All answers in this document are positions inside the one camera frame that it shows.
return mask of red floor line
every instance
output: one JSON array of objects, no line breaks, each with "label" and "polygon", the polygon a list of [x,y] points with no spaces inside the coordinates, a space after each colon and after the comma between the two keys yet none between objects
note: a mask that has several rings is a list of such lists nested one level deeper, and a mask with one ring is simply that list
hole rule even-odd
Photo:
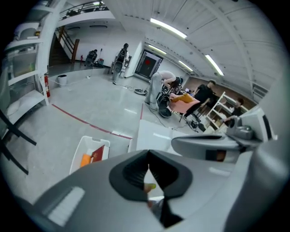
[{"label": "red floor line", "polygon": [[99,131],[103,131],[103,132],[105,132],[105,133],[109,133],[109,134],[111,134],[111,135],[115,135],[115,136],[118,136],[118,137],[121,137],[121,138],[125,138],[125,139],[129,139],[129,140],[132,139],[132,138],[127,137],[127,136],[124,136],[124,135],[116,135],[116,134],[114,134],[114,133],[112,133],[112,132],[110,132],[110,131],[108,131],[108,130],[102,129],[102,128],[98,127],[98,126],[95,126],[95,125],[93,125],[93,124],[91,124],[91,123],[88,123],[88,122],[86,122],[86,121],[84,121],[84,120],[82,120],[82,119],[80,119],[80,118],[78,118],[78,117],[75,117],[74,115],[72,115],[72,114],[66,112],[65,110],[59,108],[58,106],[56,106],[56,105],[54,105],[54,104],[52,104],[52,106],[55,107],[55,108],[57,108],[57,109],[60,110],[61,112],[65,113],[65,114],[67,114],[67,115],[69,115],[69,116],[71,116],[72,118],[74,118],[74,119],[76,119],[76,120],[78,120],[78,121],[84,123],[84,124],[89,124],[92,128],[95,128],[95,129],[97,129],[97,130],[99,130]]},{"label": "red floor line", "polygon": [[144,105],[144,103],[142,103],[142,108],[141,108],[141,115],[140,115],[140,120],[142,119],[142,116],[143,116],[143,105]]},{"label": "red floor line", "polygon": [[65,114],[67,114],[67,115],[73,117],[74,119],[79,120],[79,121],[82,122],[82,123],[89,124],[88,122],[86,122],[86,121],[84,121],[84,120],[82,120],[82,119],[80,119],[80,118],[78,118],[78,117],[75,117],[74,115],[72,115],[72,114],[70,114],[70,113],[64,111],[63,109],[59,108],[58,106],[56,106],[56,105],[54,105],[54,104],[52,104],[52,105],[53,105],[55,108],[59,109],[61,112],[63,112],[63,113],[65,113]]},{"label": "red floor line", "polygon": [[105,130],[105,129],[102,129],[102,128],[100,128],[100,127],[97,127],[97,126],[95,126],[95,125],[93,125],[93,124],[90,124],[90,126],[93,127],[93,128],[95,128],[95,129],[97,129],[97,130],[103,131],[103,132],[105,132],[105,133],[111,133],[110,131]]}]

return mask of fire extinguisher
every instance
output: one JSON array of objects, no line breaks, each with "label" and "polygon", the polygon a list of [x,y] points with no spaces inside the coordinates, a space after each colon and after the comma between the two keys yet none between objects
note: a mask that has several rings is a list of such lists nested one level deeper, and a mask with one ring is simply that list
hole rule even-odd
[{"label": "fire extinguisher", "polygon": [[50,97],[49,87],[48,87],[48,74],[44,75],[45,91],[47,97]]}]

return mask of dark pants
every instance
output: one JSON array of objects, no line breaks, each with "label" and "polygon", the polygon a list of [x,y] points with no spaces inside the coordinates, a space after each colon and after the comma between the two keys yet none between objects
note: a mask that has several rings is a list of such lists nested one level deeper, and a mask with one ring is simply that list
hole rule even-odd
[{"label": "dark pants", "polygon": [[193,112],[195,112],[195,111],[200,107],[200,105],[201,105],[201,102],[198,103],[198,104],[193,105],[192,107],[190,107],[190,108],[186,111],[184,117],[187,117],[188,115],[191,115]]}]

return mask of orange cloth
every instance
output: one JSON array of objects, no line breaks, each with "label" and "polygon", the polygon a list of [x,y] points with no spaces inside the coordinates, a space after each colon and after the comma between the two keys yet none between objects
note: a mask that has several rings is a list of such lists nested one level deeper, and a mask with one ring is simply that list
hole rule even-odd
[{"label": "orange cloth", "polygon": [[178,102],[178,101],[183,101],[185,103],[191,103],[191,102],[193,102],[193,98],[188,93],[185,93],[185,94],[180,95],[178,97],[175,97],[171,100],[171,102]]},{"label": "orange cloth", "polygon": [[91,162],[91,156],[87,154],[82,155],[82,162],[81,162],[81,167],[89,164]]}]

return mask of white floor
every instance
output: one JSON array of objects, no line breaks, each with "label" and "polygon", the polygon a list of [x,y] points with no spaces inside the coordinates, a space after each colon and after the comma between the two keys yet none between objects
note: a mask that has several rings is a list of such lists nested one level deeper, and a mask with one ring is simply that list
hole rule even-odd
[{"label": "white floor", "polygon": [[[68,175],[74,152],[84,135],[109,140],[111,158],[126,153],[130,140],[108,131],[133,137],[141,117],[159,125],[160,119],[165,127],[175,128],[189,135],[195,133],[185,126],[185,120],[179,123],[180,116],[177,114],[168,119],[162,118],[158,113],[154,115],[143,104],[144,96],[135,94],[132,88],[113,85],[109,75],[84,78],[80,71],[79,80],[83,81],[53,89],[50,105],[36,110],[19,127],[37,142],[36,146],[14,135],[8,142],[8,149],[29,170],[29,175],[25,175],[11,161],[1,156],[1,169],[12,192],[31,203]],[[147,82],[135,77],[120,79],[118,84],[135,88],[148,86]],[[69,116],[53,104],[89,124]]]}]

